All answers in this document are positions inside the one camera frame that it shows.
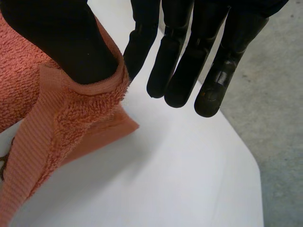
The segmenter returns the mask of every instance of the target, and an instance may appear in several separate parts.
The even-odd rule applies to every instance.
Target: black finger
[[[188,101],[228,9],[222,4],[195,1],[191,36],[165,93],[168,105],[179,108]]]
[[[192,6],[193,0],[162,0],[166,28],[147,83],[151,97],[164,96],[186,38]]]
[[[158,32],[160,0],[131,0],[135,30],[124,52],[125,64],[133,80],[141,70]]]
[[[230,10],[221,45],[195,102],[199,115],[212,117],[218,112],[246,47],[267,22],[257,14]]]

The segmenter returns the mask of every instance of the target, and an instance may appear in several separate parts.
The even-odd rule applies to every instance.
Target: orange towel
[[[0,13],[0,133],[22,120],[39,96],[39,65],[59,66],[15,32]]]
[[[59,166],[138,128],[120,105],[129,84],[123,57],[97,23],[118,68],[107,80],[80,85],[60,69],[41,67],[39,98],[17,131],[5,168],[0,227]]]

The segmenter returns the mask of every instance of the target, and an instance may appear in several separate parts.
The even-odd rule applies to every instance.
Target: white table
[[[134,28],[129,0],[95,0],[96,16],[121,48]],[[151,99],[146,83],[160,32],[124,107],[140,128],[67,164],[21,208],[13,227],[262,227],[257,163],[219,112]],[[18,125],[0,134],[7,152]]]

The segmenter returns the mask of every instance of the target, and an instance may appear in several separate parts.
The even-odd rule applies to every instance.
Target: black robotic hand
[[[164,96],[166,103],[175,108],[185,105],[227,17],[220,47],[195,102],[199,115],[214,116],[248,44],[266,25],[268,17],[287,1],[162,0],[166,28],[147,84],[148,94],[154,98]],[[134,79],[157,35],[160,0],[131,3],[136,26],[124,58]],[[191,36],[177,66],[192,8]]]

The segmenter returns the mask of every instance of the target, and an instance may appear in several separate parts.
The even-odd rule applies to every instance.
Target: gray floor
[[[290,0],[271,17],[247,48],[221,107],[259,164],[265,227],[303,226],[302,12],[303,1]]]

